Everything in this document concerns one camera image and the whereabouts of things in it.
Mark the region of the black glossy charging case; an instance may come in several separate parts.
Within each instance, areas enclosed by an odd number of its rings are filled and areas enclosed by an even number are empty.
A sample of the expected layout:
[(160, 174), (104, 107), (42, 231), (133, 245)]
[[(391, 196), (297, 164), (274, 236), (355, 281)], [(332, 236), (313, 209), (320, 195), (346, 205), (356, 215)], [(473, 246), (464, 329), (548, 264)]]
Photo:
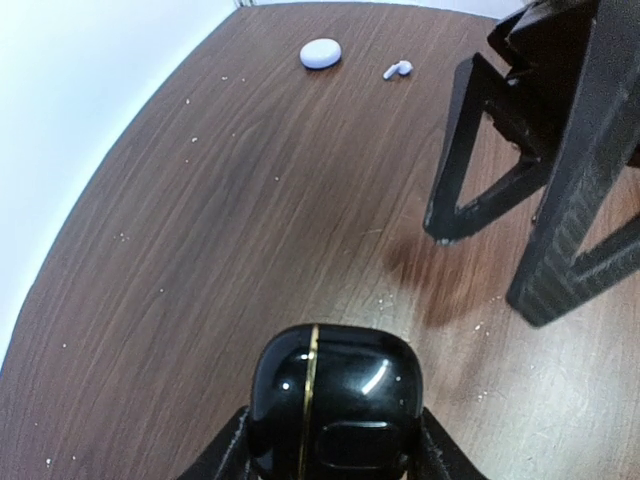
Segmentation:
[(305, 324), (256, 365), (248, 446), (261, 479), (400, 479), (417, 441), (420, 363), (397, 336)]

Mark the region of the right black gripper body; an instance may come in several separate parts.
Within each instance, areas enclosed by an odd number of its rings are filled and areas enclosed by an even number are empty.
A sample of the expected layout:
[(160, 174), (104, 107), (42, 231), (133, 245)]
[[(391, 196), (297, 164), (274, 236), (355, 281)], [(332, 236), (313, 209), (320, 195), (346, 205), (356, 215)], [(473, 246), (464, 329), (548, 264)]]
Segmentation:
[(488, 36), (507, 64), (487, 70), (487, 112), (519, 151), (548, 168), (560, 148), (584, 155), (613, 138), (628, 159), (639, 141), (639, 4), (536, 1)]

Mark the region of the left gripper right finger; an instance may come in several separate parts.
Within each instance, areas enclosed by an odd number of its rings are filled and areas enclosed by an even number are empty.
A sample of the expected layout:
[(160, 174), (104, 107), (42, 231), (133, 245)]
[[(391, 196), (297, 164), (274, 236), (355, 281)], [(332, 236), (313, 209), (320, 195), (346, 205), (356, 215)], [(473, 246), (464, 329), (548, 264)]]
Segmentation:
[(422, 412), (422, 478), (483, 478), (483, 474), (427, 408)]

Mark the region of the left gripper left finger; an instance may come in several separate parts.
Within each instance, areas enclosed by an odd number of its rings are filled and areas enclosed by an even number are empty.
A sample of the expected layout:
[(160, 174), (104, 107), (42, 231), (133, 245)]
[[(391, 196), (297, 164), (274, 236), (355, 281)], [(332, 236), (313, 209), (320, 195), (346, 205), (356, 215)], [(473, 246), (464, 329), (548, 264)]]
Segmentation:
[(248, 418), (248, 407), (241, 407), (182, 473), (182, 480), (257, 479), (248, 450)]

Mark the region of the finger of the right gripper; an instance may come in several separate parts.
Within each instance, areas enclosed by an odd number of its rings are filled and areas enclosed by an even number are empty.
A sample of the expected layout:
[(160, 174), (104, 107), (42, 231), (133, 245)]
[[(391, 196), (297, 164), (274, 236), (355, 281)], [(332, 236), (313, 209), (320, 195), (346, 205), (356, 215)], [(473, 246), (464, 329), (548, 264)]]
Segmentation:
[(537, 224), (506, 294), (543, 327), (636, 272), (639, 219), (579, 248), (639, 143), (639, 4), (598, 5)]
[(441, 245), (475, 235), (547, 183), (552, 157), (533, 93), (480, 54), (461, 62), (424, 230)]

